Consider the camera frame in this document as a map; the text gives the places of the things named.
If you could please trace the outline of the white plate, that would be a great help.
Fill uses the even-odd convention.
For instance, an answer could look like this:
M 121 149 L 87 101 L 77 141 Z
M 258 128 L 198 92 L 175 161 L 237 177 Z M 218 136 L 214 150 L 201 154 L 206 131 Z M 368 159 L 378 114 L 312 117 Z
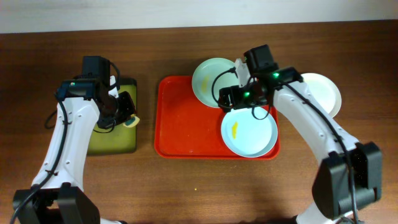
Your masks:
M 335 117 L 342 105 L 338 87 L 329 78 L 317 73 L 303 73 L 302 77 L 318 103 L 332 118 Z

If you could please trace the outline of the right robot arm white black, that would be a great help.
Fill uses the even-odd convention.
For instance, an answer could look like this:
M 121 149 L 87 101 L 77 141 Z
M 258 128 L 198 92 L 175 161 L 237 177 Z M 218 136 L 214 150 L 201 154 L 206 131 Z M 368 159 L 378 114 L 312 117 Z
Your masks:
M 317 158 L 313 203 L 286 223 L 360 223 L 359 210 L 381 198 L 381 150 L 345 131 L 294 67 L 255 69 L 243 86 L 220 89 L 216 101 L 226 112 L 269 105 L 290 121 Z

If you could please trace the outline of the green yellow sponge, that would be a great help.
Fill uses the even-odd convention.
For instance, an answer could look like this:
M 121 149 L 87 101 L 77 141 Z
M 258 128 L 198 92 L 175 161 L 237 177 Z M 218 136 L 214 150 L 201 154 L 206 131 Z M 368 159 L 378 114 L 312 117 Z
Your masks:
M 137 126 L 137 124 L 139 122 L 140 122 L 140 118 L 138 118 L 136 114 L 132 114 L 130 119 L 123 123 L 123 126 L 125 126 L 127 128 L 133 128 L 133 127 Z

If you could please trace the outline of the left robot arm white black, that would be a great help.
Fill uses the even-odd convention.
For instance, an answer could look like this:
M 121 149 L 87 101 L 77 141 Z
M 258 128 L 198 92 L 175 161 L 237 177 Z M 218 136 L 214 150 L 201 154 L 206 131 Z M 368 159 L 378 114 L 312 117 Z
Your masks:
M 85 195 L 83 170 L 95 127 L 105 134 L 135 115 L 115 77 L 65 80 L 55 94 L 57 120 L 44 162 L 29 189 L 13 198 L 14 223 L 107 223 Z

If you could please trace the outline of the mint green plate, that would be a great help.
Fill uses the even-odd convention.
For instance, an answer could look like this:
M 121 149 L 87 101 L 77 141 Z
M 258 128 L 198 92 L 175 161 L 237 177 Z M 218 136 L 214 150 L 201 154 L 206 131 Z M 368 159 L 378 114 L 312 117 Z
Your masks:
M 234 62 L 225 58 L 211 58 L 202 62 L 192 76 L 192 88 L 196 98 L 206 106 L 217 108 L 218 104 L 211 93 L 212 84 L 219 74 L 233 67 Z M 219 97 L 220 89 L 238 84 L 239 80 L 234 73 L 224 74 L 214 85 L 215 98 Z

